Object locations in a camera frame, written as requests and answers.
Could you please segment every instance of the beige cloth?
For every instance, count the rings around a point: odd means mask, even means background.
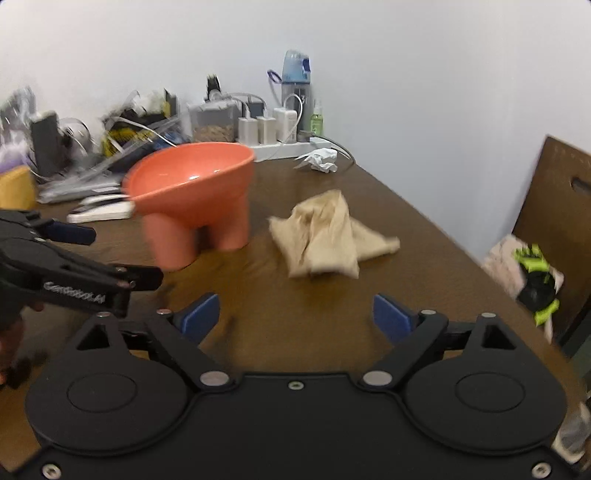
[[[340,190],[299,203],[288,219],[270,217],[269,230],[285,256],[290,277],[340,272],[358,278],[358,261],[400,248],[398,238],[385,238],[351,218]]]

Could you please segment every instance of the plastic container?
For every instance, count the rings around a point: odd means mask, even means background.
[[[189,107],[194,142],[234,142],[236,103],[233,100],[205,102]]]

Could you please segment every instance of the glove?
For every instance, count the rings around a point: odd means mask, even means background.
[[[513,256],[525,278],[525,287],[517,300],[534,314],[536,326],[543,325],[560,306],[550,265],[535,244],[515,250]]]

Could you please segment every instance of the crumpled paper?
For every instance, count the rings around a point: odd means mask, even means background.
[[[309,163],[312,167],[312,170],[323,171],[324,173],[336,171],[336,164],[334,162],[329,162],[326,160],[335,160],[337,153],[338,152],[332,148],[317,148],[316,150],[313,150],[310,153],[306,153],[304,155],[300,155],[299,157],[297,157],[296,160],[299,160],[304,157],[305,158],[297,167],[294,168],[302,168],[304,165]]]

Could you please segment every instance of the charging cable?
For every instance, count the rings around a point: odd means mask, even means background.
[[[265,99],[263,97],[255,95],[254,93],[234,92],[234,93],[228,93],[228,95],[230,95],[232,98],[237,97],[237,96],[247,97],[247,98],[249,98],[249,97],[256,98],[262,102],[262,107],[264,109],[263,111],[264,112],[267,111],[267,102],[265,101]]]
[[[283,100],[283,107],[286,108],[285,106],[287,105],[287,101],[290,98],[292,98],[292,97],[296,98],[298,100],[298,102],[300,103],[300,114],[297,116],[297,120],[295,121],[294,126],[291,127],[291,130],[289,131],[289,133],[287,134],[287,136],[283,139],[284,141],[287,140],[294,131],[296,131],[296,128],[297,128],[298,124],[300,123],[301,116],[304,113],[304,103],[301,101],[300,96],[297,95],[297,94],[295,94],[295,93],[291,93],[291,94],[289,94],[288,96],[285,97],[285,100]],[[282,142],[279,142],[279,145],[277,145],[277,148],[275,149],[275,151],[271,155],[269,155],[267,158],[263,158],[261,160],[257,159],[256,161],[257,162],[260,162],[260,161],[265,161],[265,160],[269,160],[270,158],[273,158],[277,154],[277,152],[279,152],[279,149],[283,145],[284,144]]]
[[[138,122],[132,122],[131,120],[127,120],[126,118],[123,118],[121,116],[115,116],[113,117],[113,120],[115,120],[116,122],[123,122],[125,124],[133,125],[134,127],[141,128],[142,130],[146,130],[148,132],[152,132],[154,135],[156,135],[156,137],[158,137],[160,140],[165,141],[171,147],[178,147],[178,145],[175,145],[168,138],[165,138],[162,135],[160,135],[156,130],[152,130],[150,127],[146,127],[145,125],[139,124]]]

